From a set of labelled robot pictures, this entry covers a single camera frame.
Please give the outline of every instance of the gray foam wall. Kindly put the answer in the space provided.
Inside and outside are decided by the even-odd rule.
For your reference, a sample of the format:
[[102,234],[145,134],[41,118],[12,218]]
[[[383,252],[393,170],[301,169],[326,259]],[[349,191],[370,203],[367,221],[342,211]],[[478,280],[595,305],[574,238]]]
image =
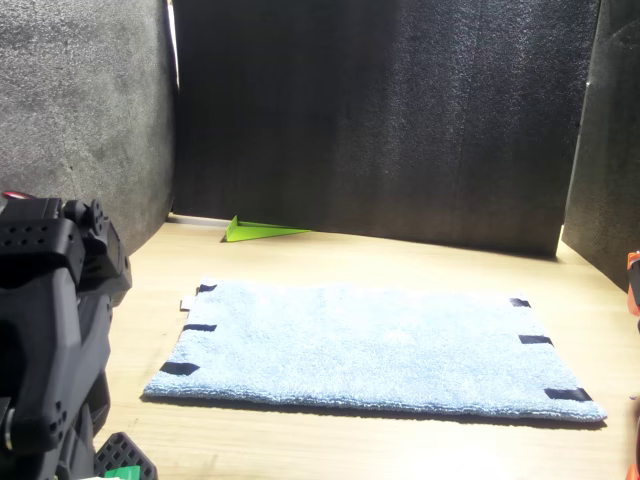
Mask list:
[[102,200],[129,251],[173,174],[162,0],[0,0],[0,189]]
[[640,3],[602,0],[563,240],[616,285],[640,250]]
[[552,255],[597,0],[181,0],[175,211]]

